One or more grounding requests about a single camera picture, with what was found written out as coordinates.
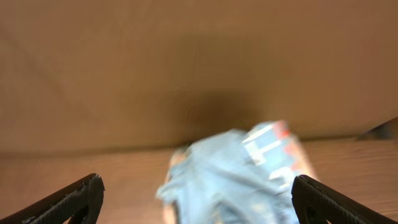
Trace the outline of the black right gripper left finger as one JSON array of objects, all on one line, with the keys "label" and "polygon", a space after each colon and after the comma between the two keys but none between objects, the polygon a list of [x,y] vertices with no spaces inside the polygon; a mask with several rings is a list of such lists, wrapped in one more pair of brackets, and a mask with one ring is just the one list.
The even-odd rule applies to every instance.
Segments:
[{"label": "black right gripper left finger", "polygon": [[104,191],[102,178],[92,173],[1,219],[1,224],[95,224]]}]

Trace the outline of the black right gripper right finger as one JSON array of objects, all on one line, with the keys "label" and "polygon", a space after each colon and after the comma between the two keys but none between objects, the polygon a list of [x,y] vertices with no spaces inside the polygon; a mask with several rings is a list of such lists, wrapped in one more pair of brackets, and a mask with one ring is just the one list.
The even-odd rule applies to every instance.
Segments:
[{"label": "black right gripper right finger", "polygon": [[397,224],[307,175],[294,179],[292,203],[300,224]]}]

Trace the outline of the light blue t-shirt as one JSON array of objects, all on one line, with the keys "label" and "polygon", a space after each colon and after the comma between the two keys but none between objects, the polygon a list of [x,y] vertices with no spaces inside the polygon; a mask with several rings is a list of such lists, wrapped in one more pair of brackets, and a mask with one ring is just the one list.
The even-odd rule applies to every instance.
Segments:
[{"label": "light blue t-shirt", "polygon": [[285,121],[232,129],[177,149],[156,193],[165,223],[297,223],[296,176],[316,173]]}]

